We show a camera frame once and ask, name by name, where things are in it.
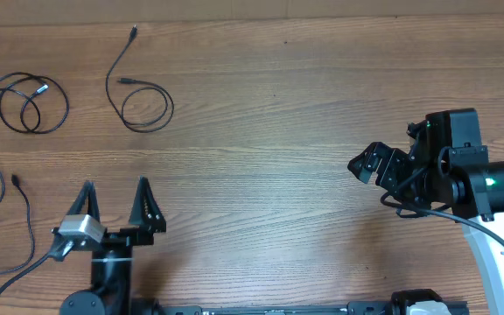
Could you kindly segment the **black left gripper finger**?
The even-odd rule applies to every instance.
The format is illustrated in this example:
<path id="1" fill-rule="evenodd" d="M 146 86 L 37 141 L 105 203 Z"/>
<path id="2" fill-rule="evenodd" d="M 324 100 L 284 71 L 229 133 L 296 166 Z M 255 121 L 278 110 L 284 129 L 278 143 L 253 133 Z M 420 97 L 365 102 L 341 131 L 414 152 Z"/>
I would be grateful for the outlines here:
<path id="1" fill-rule="evenodd" d="M 87 208 L 87 214 L 92 218 L 100 221 L 100 211 L 98 207 L 98 202 L 96 198 L 95 184 L 91 181 L 86 181 L 80 192 L 71 205 L 70 209 L 67 211 L 67 215 L 81 214 L 84 207 Z"/>
<path id="2" fill-rule="evenodd" d="M 152 194 L 151 185 L 146 177 L 138 181 L 129 224 L 140 228 L 164 228 L 165 218 Z"/>

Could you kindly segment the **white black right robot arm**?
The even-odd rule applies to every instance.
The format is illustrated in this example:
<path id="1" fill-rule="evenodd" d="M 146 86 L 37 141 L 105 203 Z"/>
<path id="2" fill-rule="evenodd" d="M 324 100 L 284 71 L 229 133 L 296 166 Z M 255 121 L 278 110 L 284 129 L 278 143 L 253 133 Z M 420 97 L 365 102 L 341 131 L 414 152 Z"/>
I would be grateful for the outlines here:
<path id="1" fill-rule="evenodd" d="M 375 177 L 385 191 L 380 202 L 400 218 L 458 223 L 489 311 L 504 314 L 504 161 L 490 161 L 473 108 L 430 113 L 407 134 L 409 151 L 372 142 L 348 170 L 363 183 Z"/>

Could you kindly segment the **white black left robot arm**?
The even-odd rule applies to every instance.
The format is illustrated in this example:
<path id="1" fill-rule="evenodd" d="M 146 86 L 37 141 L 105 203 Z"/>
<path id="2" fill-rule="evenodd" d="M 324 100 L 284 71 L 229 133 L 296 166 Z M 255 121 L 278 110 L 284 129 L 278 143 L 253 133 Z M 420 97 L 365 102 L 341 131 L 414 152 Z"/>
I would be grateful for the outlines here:
<path id="1" fill-rule="evenodd" d="M 154 235 L 166 231 L 165 217 L 146 177 L 140 177 L 129 226 L 110 231 L 101 223 L 95 185 L 81 188 L 65 217 L 54 229 L 63 241 L 54 259 L 62 261 L 72 251 L 91 254 L 90 287 L 66 298 L 61 314 L 162 314 L 155 298 L 133 297 L 133 248 L 151 246 Z"/>

